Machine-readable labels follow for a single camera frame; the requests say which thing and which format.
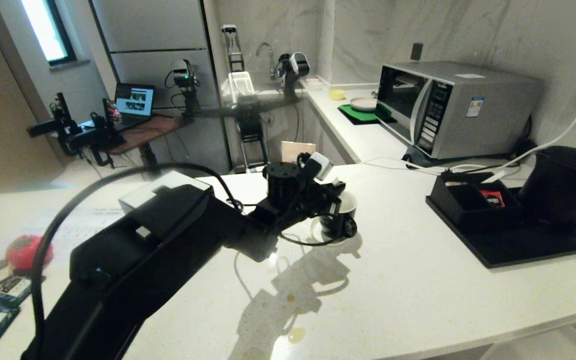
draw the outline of microwave control panel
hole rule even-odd
[[[433,146],[442,125],[446,105],[450,99],[453,86],[442,82],[432,82],[430,98],[423,114],[421,135],[417,145],[429,155],[433,152]]]

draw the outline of microwave window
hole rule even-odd
[[[381,71],[378,99],[410,118],[415,102],[427,81],[425,77],[384,66]]]

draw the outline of red tomato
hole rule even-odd
[[[20,271],[30,271],[33,268],[33,259],[42,237],[39,235],[21,235],[6,249],[6,259],[13,269]],[[46,257],[43,259],[43,266],[50,264],[53,259],[53,246],[50,245]]]

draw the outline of black kettle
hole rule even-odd
[[[536,152],[534,170],[519,191],[531,223],[556,232],[576,228],[576,148],[549,146]]]

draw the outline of sink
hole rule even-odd
[[[252,85],[255,92],[276,91],[281,87],[282,84],[281,78],[274,80],[270,79],[269,71],[251,71],[250,80],[252,80]],[[294,85],[294,88],[303,89],[304,87],[300,82],[297,82]]]

